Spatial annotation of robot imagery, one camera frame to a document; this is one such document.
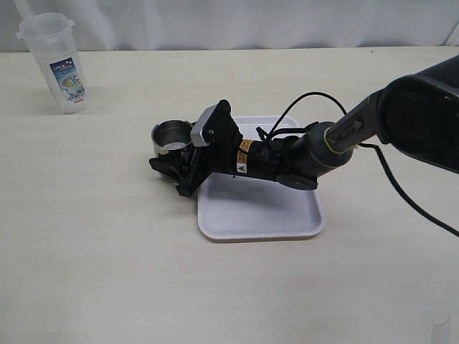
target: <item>plastic cup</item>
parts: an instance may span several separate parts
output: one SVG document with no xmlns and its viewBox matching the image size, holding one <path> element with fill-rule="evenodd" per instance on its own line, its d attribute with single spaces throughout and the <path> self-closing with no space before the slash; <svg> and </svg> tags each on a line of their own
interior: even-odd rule
<svg viewBox="0 0 459 344">
<path fill-rule="evenodd" d="M 73 25 L 63 14 L 45 13 L 25 19 L 16 34 L 26 41 L 63 113 L 85 110 L 89 102 Z"/>
</svg>

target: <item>wire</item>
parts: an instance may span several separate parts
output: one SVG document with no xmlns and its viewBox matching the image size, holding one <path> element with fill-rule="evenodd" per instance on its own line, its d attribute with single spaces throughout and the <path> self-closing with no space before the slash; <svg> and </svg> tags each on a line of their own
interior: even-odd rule
<svg viewBox="0 0 459 344">
<path fill-rule="evenodd" d="M 448 226 L 446 223 L 440 221 L 436 217 L 430 215 L 427 213 L 423 208 L 417 205 L 416 202 L 414 202 L 406 192 L 404 192 L 403 188 L 398 184 L 397 180 L 394 177 L 394 174 L 392 173 L 389 164 L 387 163 L 386 158 L 384 157 L 384 154 L 381 151 L 381 148 L 378 145 L 372 145 L 369 143 L 360 143 L 359 144 L 361 147 L 364 148 L 373 148 L 376 151 L 376 154 L 378 155 L 378 159 L 381 162 L 382 168 L 384 169 L 384 172 L 386 173 L 387 178 L 389 179 L 390 183 L 392 186 L 395 188 L 395 191 L 400 195 L 400 197 L 403 198 L 405 202 L 407 202 L 415 211 L 417 211 L 419 214 L 421 214 L 423 217 L 425 217 L 427 220 L 431 221 L 432 223 L 436 224 L 437 226 L 440 226 L 444 230 L 450 232 L 453 235 L 456 235 L 459 237 L 459 231 L 456 229 L 452 228 L 451 226 Z"/>
<path fill-rule="evenodd" d="M 242 152 L 248 156 L 252 155 L 252 154 L 257 154 L 260 152 L 261 148 L 264 146 L 264 145 L 268 145 L 269 146 L 269 143 L 270 141 L 273 139 L 274 137 L 274 132 L 276 130 L 276 128 L 279 126 L 280 122 L 282 122 L 282 120 L 284 119 L 284 117 L 288 114 L 288 112 L 290 110 L 292 110 L 292 108 L 302 99 L 306 98 L 306 97 L 309 97 L 311 95 L 320 95 L 321 97 L 325 97 L 325 98 L 328 98 L 329 100 L 331 100 L 332 102 L 334 102 L 338 108 L 342 111 L 342 113 L 345 115 L 347 114 L 346 112 L 346 109 L 344 109 L 344 106 L 334 97 L 332 97 L 331 95 L 327 94 L 327 93 L 324 93 L 324 92 L 308 92 L 308 93 L 305 93 L 303 95 L 301 95 L 300 97 L 296 98 L 286 109 L 285 111 L 283 112 L 283 114 L 278 118 L 277 122 L 274 124 L 274 126 L 271 128 L 271 131 L 268 133 L 268 135 L 266 136 L 266 138 L 262 141 L 262 144 L 258 146 L 258 149 L 257 150 L 254 150 L 253 152 L 247 152 L 245 150 L 243 150 L 241 147 L 238 148 L 238 151 L 239 152 Z"/>
</svg>

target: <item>table surface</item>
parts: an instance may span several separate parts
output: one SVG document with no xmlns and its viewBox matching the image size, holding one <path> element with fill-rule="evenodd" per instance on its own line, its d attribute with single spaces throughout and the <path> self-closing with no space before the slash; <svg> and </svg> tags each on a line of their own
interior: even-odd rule
<svg viewBox="0 0 459 344">
<path fill-rule="evenodd" d="M 148 164 L 160 120 L 222 98 L 276 115 L 312 90 L 350 109 L 458 51 L 83 52 L 93 104 L 76 115 L 30 54 L 0 54 L 0 342 L 418 344 L 448 315 L 459 341 L 459 240 L 401 200 L 374 151 L 320 180 L 326 227 L 290 242 L 210 242 L 196 201 Z M 319 98 L 291 115 L 340 117 Z M 384 152 L 414 200 L 459 224 L 457 175 Z"/>
</svg>

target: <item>white tray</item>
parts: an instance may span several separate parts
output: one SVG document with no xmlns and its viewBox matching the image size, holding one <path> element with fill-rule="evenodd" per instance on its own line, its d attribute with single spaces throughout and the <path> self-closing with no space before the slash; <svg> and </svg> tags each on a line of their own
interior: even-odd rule
<svg viewBox="0 0 459 344">
<path fill-rule="evenodd" d="M 278 116 L 235 117 L 244 138 L 259 140 Z M 298 127 L 286 117 L 279 128 Z M 321 232 L 323 211 L 316 191 L 299 191 L 272 181 L 213 173 L 198 195 L 198 225 L 212 240 L 308 238 Z"/>
</svg>

